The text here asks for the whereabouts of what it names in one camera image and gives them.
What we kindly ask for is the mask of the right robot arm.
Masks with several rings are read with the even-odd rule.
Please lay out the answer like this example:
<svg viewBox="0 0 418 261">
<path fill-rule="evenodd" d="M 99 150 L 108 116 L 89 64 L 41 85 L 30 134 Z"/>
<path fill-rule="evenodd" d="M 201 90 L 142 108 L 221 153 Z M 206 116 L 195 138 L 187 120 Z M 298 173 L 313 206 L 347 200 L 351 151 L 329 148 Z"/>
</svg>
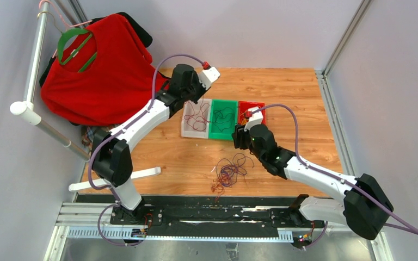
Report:
<svg viewBox="0 0 418 261">
<path fill-rule="evenodd" d="M 360 237 L 373 240 L 394 209 L 371 175 L 344 175 L 300 160 L 295 152 L 279 146 L 264 124 L 250 129 L 235 125 L 232 139 L 235 148 L 249 150 L 271 175 L 306 184 L 328 195 L 298 196 L 289 212 L 295 226 L 315 220 L 330 221 L 347 225 Z"/>
</svg>

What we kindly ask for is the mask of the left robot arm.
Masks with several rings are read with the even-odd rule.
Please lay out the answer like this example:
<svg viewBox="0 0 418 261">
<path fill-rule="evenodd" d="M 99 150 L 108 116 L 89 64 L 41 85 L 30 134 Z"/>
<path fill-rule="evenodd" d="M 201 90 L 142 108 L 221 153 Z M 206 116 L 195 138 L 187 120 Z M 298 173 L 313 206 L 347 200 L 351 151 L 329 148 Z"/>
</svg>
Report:
<svg viewBox="0 0 418 261">
<path fill-rule="evenodd" d="M 108 132 L 94 136 L 93 151 L 88 165 L 88 183 L 95 190 L 108 189 L 124 219 L 133 225 L 140 224 L 146 214 L 142 195 L 131 181 L 133 164 L 132 150 L 154 128 L 169 120 L 186 102 L 197 103 L 220 73 L 208 63 L 202 70 L 187 64 L 174 67 L 168 81 L 157 87 L 158 71 L 154 71 L 151 82 L 152 95 L 141 110 L 124 123 Z"/>
</svg>

